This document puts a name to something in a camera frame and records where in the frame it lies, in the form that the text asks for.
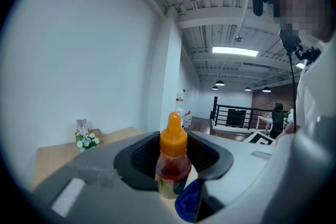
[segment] white column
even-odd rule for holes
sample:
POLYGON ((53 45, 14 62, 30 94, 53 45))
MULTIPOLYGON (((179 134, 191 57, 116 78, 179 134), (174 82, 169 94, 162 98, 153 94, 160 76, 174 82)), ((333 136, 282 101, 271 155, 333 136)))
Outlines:
POLYGON ((157 36, 148 92, 147 132, 162 131, 169 113, 175 111, 182 43, 177 20, 177 11, 170 8, 157 36))

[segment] wooden floor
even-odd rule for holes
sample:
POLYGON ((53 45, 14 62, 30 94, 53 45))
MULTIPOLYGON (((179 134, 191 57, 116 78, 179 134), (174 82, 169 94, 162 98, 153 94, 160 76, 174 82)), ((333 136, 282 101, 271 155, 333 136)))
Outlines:
POLYGON ((211 120, 193 117, 192 124, 185 128, 185 131, 199 131, 205 134, 215 135, 219 137, 224 137, 232 140, 243 141, 250 134, 246 133, 236 133, 236 132, 226 132, 221 130, 212 129, 211 120))

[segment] orange bottle cap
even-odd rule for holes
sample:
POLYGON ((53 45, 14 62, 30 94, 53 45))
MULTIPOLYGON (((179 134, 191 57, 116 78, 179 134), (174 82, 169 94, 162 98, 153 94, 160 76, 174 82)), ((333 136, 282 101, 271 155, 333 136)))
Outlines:
POLYGON ((187 133, 181 127, 181 117, 177 112, 169 114, 167 128, 160 134, 160 151, 167 157, 177 158, 187 150, 187 133))

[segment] bottle label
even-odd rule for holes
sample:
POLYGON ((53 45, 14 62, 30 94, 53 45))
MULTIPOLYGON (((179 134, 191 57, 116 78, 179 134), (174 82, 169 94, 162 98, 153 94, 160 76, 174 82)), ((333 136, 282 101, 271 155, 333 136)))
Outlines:
POLYGON ((162 179, 156 176, 159 182, 159 193, 166 199, 175 199, 184 190, 188 177, 177 181, 162 179))

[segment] blue cloth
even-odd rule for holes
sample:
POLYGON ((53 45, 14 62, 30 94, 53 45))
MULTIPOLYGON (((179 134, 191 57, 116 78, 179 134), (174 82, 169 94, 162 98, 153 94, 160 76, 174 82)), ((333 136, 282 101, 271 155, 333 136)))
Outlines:
POLYGON ((192 181, 177 197, 175 209, 184 221, 193 223, 198 201, 199 186, 197 179, 192 181))

